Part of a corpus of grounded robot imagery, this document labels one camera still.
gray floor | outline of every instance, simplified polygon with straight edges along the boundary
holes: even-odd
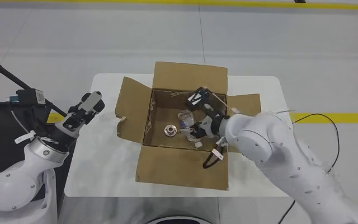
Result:
[[[356,113],[356,11],[130,4],[0,4],[0,62],[67,110],[98,73],[152,73],[155,61],[211,64],[279,78],[297,112]],[[0,97],[18,89],[0,76]],[[357,124],[340,124],[334,169],[358,200]],[[326,164],[329,124],[297,125]],[[65,198],[60,223],[143,223],[191,214],[213,223],[277,223],[290,198]],[[284,223],[308,223],[299,206]]]

white table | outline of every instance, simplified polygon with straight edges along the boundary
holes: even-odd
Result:
[[[152,74],[97,74],[91,92],[98,90],[106,106],[82,128],[69,170],[68,197],[285,197],[284,192],[240,153],[229,153],[229,191],[135,182],[140,144],[117,137],[114,110],[123,77],[151,87]],[[262,111],[287,110],[276,77],[229,76],[228,95],[259,93]],[[288,113],[282,113],[289,120]]]

yellow floor stripe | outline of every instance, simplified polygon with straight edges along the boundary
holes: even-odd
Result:
[[[71,2],[71,3],[145,3],[145,4],[200,4],[207,6],[241,7],[283,7],[358,10],[358,4],[346,3],[294,3],[294,2],[256,2],[227,0],[0,0],[0,2]]]
[[[295,116],[295,119],[298,120],[300,118],[303,118],[307,115],[309,115],[310,113],[297,113]],[[358,123],[358,114],[353,114],[353,113],[324,113],[324,115],[328,116],[329,118],[331,118],[335,123],[337,124],[355,124]],[[326,124],[326,123],[330,123],[330,121],[323,117],[323,116],[310,116],[306,119],[303,119],[302,121],[299,122],[299,124]]]
[[[295,114],[295,119],[298,120],[300,118],[303,118],[310,113],[297,113]],[[294,115],[291,113],[291,120],[294,120]],[[331,118],[335,123],[345,123],[345,124],[357,124],[358,123],[358,114],[354,113],[324,113],[324,115]],[[51,113],[49,116],[49,119],[47,123],[56,123],[63,120],[63,116],[61,116],[58,113]],[[328,124],[330,121],[323,117],[323,116],[310,116],[302,121],[299,122],[299,124]]]

cardboard box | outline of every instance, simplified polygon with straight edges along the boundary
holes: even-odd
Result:
[[[217,139],[204,138],[203,147],[196,149],[184,134],[164,134],[169,124],[180,129],[177,115],[186,109],[189,94],[201,86],[243,114],[255,116],[261,111],[259,94],[227,96],[227,69],[222,67],[157,62],[153,89],[124,77],[115,114],[126,119],[118,124],[117,135],[142,144],[136,181],[228,190],[228,153],[211,168],[202,168]],[[217,99],[213,104],[226,111]],[[194,112],[196,121],[204,116]]]

clear plastic bottle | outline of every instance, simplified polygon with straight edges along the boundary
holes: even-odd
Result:
[[[202,146],[200,139],[195,138],[190,134],[190,126],[195,123],[192,112],[189,110],[183,110],[178,114],[178,118],[182,128],[180,131],[186,134],[186,137],[190,142],[195,143],[195,148],[200,148]]]

